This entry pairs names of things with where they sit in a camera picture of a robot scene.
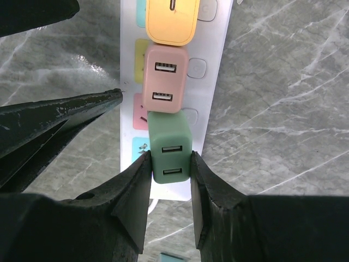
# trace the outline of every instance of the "yellow usb charger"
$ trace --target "yellow usb charger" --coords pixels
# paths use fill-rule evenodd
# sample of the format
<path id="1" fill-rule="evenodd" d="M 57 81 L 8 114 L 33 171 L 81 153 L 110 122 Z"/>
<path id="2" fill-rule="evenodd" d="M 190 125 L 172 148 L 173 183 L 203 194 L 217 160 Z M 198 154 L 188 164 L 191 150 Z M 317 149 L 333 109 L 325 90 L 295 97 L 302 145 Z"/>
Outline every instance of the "yellow usb charger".
<path id="1" fill-rule="evenodd" d="M 196 29 L 200 0 L 147 0 L 146 30 L 158 44 L 182 46 Z"/>

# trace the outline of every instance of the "usb port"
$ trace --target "usb port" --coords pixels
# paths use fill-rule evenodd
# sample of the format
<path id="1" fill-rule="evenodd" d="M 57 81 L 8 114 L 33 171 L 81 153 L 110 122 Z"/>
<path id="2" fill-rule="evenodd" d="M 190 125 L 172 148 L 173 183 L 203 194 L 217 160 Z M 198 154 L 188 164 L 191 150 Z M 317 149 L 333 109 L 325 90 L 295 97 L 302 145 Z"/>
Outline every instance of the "usb port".
<path id="1" fill-rule="evenodd" d="M 177 152 L 182 150 L 183 150 L 182 146 L 168 146 L 168 147 L 162 148 L 163 153 Z"/>
<path id="2" fill-rule="evenodd" d="M 182 173 L 182 168 L 167 169 L 163 171 L 164 175 L 181 174 L 181 173 Z"/>
<path id="3" fill-rule="evenodd" d="M 172 101 L 172 98 L 173 98 L 173 95 L 171 94 L 153 92 L 153 99 L 155 100 Z"/>
<path id="4" fill-rule="evenodd" d="M 175 73 L 177 69 L 176 64 L 165 64 L 165 63 L 155 63 L 155 71 L 164 71 L 164 72 L 170 72 Z"/>

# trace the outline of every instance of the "power strip button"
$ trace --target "power strip button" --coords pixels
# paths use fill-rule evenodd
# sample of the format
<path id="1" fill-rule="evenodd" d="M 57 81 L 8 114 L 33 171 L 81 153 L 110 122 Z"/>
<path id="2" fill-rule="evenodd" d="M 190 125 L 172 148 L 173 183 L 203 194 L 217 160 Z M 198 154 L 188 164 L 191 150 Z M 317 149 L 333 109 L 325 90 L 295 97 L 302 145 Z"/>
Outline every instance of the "power strip button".
<path id="1" fill-rule="evenodd" d="M 187 75 L 190 78 L 203 78 L 206 73 L 206 62 L 205 60 L 198 58 L 191 58 L 188 65 Z"/>
<path id="2" fill-rule="evenodd" d="M 197 111 L 193 108 L 183 108 L 182 110 L 186 116 L 188 124 L 190 124 L 191 126 L 195 125 L 197 122 Z"/>
<path id="3" fill-rule="evenodd" d="M 200 21 L 211 22 L 217 13 L 216 0 L 200 0 L 197 19 Z"/>

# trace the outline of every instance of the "white power strip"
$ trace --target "white power strip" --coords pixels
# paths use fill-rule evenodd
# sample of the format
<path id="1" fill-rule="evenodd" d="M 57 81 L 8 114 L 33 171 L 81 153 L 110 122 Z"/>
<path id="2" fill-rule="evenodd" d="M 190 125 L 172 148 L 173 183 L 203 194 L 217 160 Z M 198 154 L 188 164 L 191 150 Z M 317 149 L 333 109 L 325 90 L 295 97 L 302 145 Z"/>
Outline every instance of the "white power strip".
<path id="1" fill-rule="evenodd" d="M 142 85 L 135 81 L 136 41 L 149 40 L 146 29 L 141 27 L 145 23 L 145 3 L 146 0 L 121 0 L 120 86 L 124 91 L 120 120 L 121 171 L 150 149 L 147 114 L 140 104 Z M 199 154 L 202 153 L 232 5 L 233 0 L 201 0 L 195 35 L 187 45 L 190 60 L 182 109 L 192 132 L 192 149 Z M 170 184 L 157 184 L 152 180 L 150 198 L 190 200 L 190 180 Z"/>

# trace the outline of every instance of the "usb charger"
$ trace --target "usb charger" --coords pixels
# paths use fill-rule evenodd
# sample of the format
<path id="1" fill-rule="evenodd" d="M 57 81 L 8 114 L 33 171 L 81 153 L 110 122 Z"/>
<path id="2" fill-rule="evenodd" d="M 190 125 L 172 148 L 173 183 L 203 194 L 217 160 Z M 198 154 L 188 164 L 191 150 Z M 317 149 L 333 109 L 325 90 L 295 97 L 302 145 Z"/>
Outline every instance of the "usb charger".
<path id="1" fill-rule="evenodd" d="M 143 106 L 176 113 L 182 107 L 189 55 L 185 47 L 150 45 L 145 54 Z"/>
<path id="2" fill-rule="evenodd" d="M 186 181 L 190 177 L 192 136 L 185 113 L 149 112 L 148 124 L 154 181 Z"/>
<path id="3" fill-rule="evenodd" d="M 182 46 L 196 29 L 200 0 L 147 0 L 146 30 L 158 44 Z"/>

